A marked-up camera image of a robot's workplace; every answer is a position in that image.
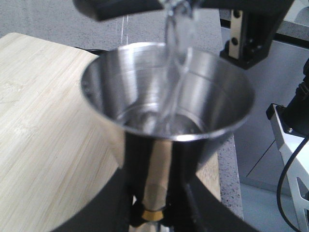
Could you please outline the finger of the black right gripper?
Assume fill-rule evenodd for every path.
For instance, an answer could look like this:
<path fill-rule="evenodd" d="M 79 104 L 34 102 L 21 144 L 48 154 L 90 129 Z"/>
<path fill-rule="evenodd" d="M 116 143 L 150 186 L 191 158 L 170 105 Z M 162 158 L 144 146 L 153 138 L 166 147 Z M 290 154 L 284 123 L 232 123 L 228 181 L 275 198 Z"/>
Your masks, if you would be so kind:
<path fill-rule="evenodd" d="M 74 0 L 73 5 L 81 14 L 96 21 L 163 9 L 158 0 Z"/>

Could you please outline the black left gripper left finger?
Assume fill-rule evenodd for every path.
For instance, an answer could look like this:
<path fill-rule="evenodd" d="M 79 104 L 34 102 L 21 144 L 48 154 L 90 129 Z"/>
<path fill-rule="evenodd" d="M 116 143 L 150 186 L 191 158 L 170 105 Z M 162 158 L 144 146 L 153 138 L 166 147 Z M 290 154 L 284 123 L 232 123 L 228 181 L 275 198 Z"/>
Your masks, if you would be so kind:
<path fill-rule="evenodd" d="M 117 169 L 101 191 L 55 232 L 127 232 L 133 195 L 126 175 Z"/>

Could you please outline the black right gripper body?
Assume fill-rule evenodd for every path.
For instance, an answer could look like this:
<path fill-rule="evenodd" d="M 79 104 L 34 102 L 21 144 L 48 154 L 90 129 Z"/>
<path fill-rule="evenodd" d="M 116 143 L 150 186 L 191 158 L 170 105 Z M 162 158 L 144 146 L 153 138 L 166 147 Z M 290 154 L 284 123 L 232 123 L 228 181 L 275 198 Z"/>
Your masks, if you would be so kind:
<path fill-rule="evenodd" d="M 202 8 L 231 11 L 230 40 L 220 57 L 245 70 L 264 60 L 292 0 L 206 0 Z"/>

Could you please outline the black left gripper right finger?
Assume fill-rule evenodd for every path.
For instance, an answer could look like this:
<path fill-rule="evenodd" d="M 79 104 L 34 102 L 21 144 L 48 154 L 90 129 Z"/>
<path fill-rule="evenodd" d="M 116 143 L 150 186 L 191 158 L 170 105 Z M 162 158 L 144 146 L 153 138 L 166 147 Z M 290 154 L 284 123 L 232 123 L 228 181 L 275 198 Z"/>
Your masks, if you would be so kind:
<path fill-rule="evenodd" d="M 198 177 L 170 185 L 169 221 L 175 232 L 255 232 L 226 208 Z"/>

